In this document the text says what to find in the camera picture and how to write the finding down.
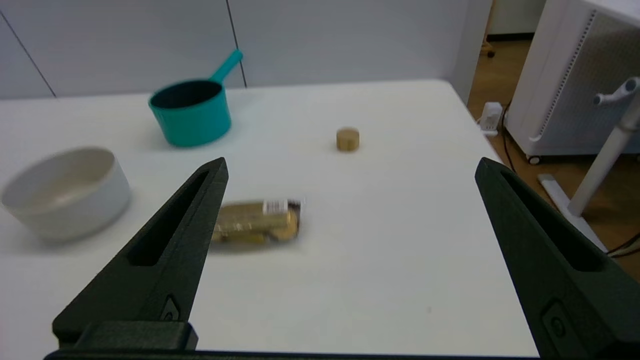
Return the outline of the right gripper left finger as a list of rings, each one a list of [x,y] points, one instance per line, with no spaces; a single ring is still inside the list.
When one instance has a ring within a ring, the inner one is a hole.
[[[229,174],[200,166],[52,322],[60,349],[194,350],[189,322]]]

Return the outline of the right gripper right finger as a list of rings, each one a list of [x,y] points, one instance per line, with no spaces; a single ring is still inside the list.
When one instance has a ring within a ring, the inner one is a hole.
[[[539,356],[637,360],[639,284],[507,166],[474,178]]]

